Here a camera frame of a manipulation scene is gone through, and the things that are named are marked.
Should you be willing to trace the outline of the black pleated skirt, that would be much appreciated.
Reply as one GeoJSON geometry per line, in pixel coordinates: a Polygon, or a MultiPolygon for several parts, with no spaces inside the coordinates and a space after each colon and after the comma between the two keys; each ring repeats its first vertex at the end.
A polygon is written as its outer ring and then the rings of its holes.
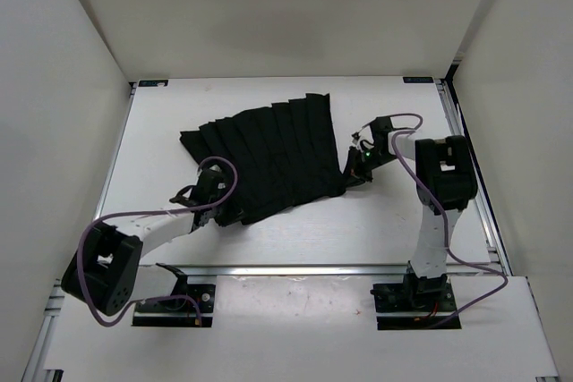
{"type": "Polygon", "coordinates": [[[180,141],[197,163],[218,156],[236,167],[231,197],[241,202],[243,225],[346,191],[328,94],[244,110],[182,131],[180,141]]]}

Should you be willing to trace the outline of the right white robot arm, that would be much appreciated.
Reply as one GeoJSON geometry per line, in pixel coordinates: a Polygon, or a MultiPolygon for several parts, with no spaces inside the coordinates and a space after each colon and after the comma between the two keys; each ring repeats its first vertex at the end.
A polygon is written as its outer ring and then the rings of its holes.
{"type": "Polygon", "coordinates": [[[422,222],[414,256],[403,278],[402,299],[422,310],[445,293],[446,260],[457,221],[477,194],[467,140],[462,135],[422,139],[423,117],[415,113],[378,116],[365,125],[370,140],[352,134],[343,177],[354,187],[373,180],[372,171],[397,160],[415,182],[422,222]]]}

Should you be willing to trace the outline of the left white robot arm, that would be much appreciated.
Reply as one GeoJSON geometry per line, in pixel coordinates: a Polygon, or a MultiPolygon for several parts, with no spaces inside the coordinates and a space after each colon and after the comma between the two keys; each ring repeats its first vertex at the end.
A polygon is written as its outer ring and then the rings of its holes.
{"type": "Polygon", "coordinates": [[[178,283],[182,272],[159,263],[169,276],[149,283],[156,294],[143,297],[137,282],[140,260],[175,238],[193,233],[224,211],[239,180],[236,167],[223,157],[200,163],[196,184],[183,187],[170,205],[149,211],[110,213],[94,219],[83,231],[61,286],[64,292],[84,302],[103,327],[117,325],[138,304],[161,303],[167,310],[184,305],[194,309],[202,323],[198,302],[178,283]]]}

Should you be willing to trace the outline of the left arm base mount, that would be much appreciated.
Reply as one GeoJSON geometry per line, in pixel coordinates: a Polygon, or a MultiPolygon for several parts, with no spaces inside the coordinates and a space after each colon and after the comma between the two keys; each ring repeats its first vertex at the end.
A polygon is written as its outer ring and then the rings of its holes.
{"type": "Polygon", "coordinates": [[[132,298],[134,327],[210,328],[216,303],[216,279],[192,276],[158,263],[138,272],[132,298]]]}

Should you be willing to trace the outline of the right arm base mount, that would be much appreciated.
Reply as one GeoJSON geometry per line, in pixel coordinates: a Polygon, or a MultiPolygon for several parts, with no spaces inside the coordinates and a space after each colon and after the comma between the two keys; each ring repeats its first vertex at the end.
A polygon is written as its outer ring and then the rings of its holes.
{"type": "Polygon", "coordinates": [[[373,284],[370,294],[379,331],[461,328],[447,275],[427,278],[406,273],[399,283],[373,284]]]}

